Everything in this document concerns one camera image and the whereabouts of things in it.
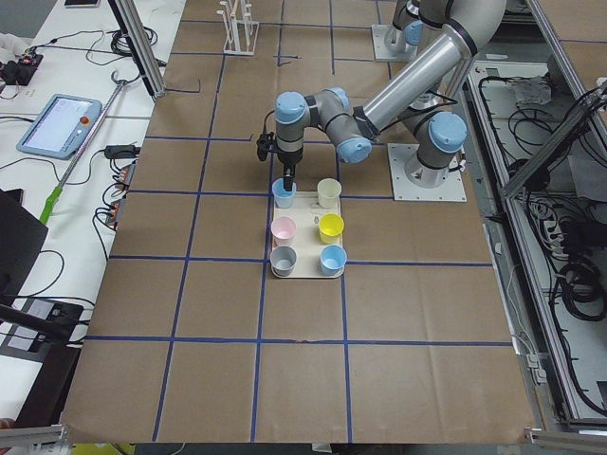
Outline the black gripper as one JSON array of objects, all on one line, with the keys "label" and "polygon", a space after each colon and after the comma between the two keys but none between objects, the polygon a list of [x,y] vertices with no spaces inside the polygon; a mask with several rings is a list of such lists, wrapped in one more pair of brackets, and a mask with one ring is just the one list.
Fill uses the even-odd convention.
[{"label": "black gripper", "polygon": [[295,188],[296,166],[301,161],[301,151],[278,153],[279,161],[283,164],[283,185],[284,190],[289,192],[289,177],[291,189]]}]

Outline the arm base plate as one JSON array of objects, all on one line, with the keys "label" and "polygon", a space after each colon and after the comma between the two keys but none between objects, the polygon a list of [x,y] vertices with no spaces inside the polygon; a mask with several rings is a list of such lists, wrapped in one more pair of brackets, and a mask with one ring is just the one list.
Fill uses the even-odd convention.
[{"label": "arm base plate", "polygon": [[417,144],[389,143],[387,146],[394,199],[465,203],[467,197],[456,157],[451,157],[447,168],[434,170],[418,160],[417,148]]},{"label": "arm base plate", "polygon": [[421,31],[416,24],[403,30],[389,25],[371,27],[375,60],[379,62],[408,62],[416,53]]}]

